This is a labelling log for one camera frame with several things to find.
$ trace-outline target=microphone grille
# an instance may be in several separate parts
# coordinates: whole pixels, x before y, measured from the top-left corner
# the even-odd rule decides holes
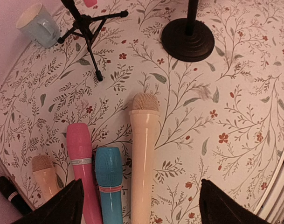
[[[32,171],[38,171],[42,169],[52,168],[53,163],[48,155],[38,155],[32,159]]]
[[[138,93],[133,98],[132,109],[159,111],[159,102],[155,95],[150,93]]]

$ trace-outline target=white mug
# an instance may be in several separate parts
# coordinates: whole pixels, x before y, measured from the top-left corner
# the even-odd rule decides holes
[[[45,48],[57,43],[61,35],[56,22],[42,3],[28,8],[18,19],[16,28]]]

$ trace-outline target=floral pattern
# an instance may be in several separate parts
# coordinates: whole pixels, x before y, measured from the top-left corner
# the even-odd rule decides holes
[[[129,102],[138,92],[159,99],[152,224],[199,224],[201,179],[209,178],[253,211],[284,148],[284,0],[200,1],[198,20],[215,36],[206,60],[185,63],[162,48],[160,34],[187,13],[185,0],[103,0],[92,16],[127,9],[108,20],[93,48],[70,36],[43,49],[30,44],[0,88],[0,159],[35,206],[44,200],[31,159],[48,154],[60,187],[73,178],[68,124],[88,125],[93,152],[118,146],[123,156],[123,217],[129,223],[132,130]],[[62,32],[73,18],[54,15]]]

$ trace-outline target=stand base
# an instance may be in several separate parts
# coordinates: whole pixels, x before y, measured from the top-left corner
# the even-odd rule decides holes
[[[215,39],[211,30],[202,22],[195,21],[194,34],[185,34],[187,19],[177,19],[166,25],[161,41],[172,57],[184,62],[198,62],[206,59],[213,51]]]

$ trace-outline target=microphone head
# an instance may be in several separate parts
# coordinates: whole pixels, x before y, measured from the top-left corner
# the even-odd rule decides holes
[[[95,173],[101,187],[116,187],[122,184],[122,160],[119,148],[98,148],[95,158]]]
[[[53,163],[48,155],[38,155],[33,157],[32,159],[32,171],[38,171],[42,169],[52,168]]]
[[[75,123],[68,125],[66,140],[71,160],[92,157],[91,136],[86,124]]]
[[[4,176],[0,176],[0,192],[5,198],[16,191],[15,186]]]
[[[155,95],[150,93],[138,93],[133,98],[132,110],[159,111],[159,102]]]

